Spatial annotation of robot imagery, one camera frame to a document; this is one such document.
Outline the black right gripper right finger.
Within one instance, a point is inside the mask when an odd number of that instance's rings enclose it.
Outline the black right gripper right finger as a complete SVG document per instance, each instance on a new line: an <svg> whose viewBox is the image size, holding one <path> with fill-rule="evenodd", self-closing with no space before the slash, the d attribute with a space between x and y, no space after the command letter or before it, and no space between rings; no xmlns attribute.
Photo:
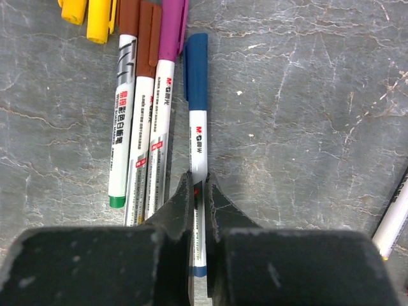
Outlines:
<svg viewBox="0 0 408 306"><path fill-rule="evenodd" d="M383 259L363 233L263 228L213 174L204 195L214 305L398 305Z"/></svg>

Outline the yellow cap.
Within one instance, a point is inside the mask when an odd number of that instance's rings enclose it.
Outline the yellow cap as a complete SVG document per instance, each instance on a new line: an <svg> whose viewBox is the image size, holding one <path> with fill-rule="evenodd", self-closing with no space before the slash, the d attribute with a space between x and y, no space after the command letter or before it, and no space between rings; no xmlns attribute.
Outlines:
<svg viewBox="0 0 408 306"><path fill-rule="evenodd" d="M87 39L105 44L115 27L116 0L89 0Z"/></svg>
<svg viewBox="0 0 408 306"><path fill-rule="evenodd" d="M87 0L58 0L57 3L61 8L62 19L79 26L83 24Z"/></svg>

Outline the blue cap marker group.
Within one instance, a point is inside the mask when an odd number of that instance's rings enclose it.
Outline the blue cap marker group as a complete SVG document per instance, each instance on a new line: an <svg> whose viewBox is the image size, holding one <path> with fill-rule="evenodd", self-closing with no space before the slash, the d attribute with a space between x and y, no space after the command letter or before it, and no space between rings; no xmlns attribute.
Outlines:
<svg viewBox="0 0 408 306"><path fill-rule="evenodd" d="M208 173L208 34L191 35L184 45L184 97L189 108L189 157L194 195L196 277L207 275L204 186Z"/></svg>

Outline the purple cap marker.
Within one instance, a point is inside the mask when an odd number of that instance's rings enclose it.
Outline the purple cap marker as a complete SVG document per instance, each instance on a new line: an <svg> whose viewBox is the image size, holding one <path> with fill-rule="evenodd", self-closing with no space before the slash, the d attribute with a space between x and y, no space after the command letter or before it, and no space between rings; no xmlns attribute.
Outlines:
<svg viewBox="0 0 408 306"><path fill-rule="evenodd" d="M149 167L145 200L145 218L150 218L163 204L166 162L170 132L171 101L175 62L184 45L189 2L162 2L159 57L156 67L154 104L149 143Z"/></svg>

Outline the brown cap marker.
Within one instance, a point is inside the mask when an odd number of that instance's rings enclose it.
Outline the brown cap marker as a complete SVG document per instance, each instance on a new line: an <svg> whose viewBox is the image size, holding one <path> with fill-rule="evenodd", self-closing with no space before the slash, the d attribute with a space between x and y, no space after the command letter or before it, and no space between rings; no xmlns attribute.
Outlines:
<svg viewBox="0 0 408 306"><path fill-rule="evenodd" d="M108 180L109 205L112 208L122 208L126 202L131 121L135 100L139 16L139 1L119 1L117 3L119 56Z"/></svg>
<svg viewBox="0 0 408 306"><path fill-rule="evenodd" d="M131 129L124 225L137 226L144 220L149 140L158 64L162 7L140 2L136 87Z"/></svg>

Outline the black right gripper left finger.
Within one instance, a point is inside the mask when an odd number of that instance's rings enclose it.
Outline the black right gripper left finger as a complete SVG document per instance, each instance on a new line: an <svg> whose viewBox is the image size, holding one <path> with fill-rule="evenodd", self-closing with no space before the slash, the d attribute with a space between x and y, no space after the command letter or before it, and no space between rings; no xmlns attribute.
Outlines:
<svg viewBox="0 0 408 306"><path fill-rule="evenodd" d="M24 231L1 267L2 305L192 305L193 180L138 226Z"/></svg>

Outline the yellow cap marker top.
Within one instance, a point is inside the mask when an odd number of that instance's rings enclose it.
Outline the yellow cap marker top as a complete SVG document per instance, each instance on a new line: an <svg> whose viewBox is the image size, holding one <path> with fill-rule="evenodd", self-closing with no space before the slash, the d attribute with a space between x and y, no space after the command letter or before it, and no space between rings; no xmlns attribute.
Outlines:
<svg viewBox="0 0 408 306"><path fill-rule="evenodd" d="M407 170L372 237L383 260L388 260L407 224Z"/></svg>

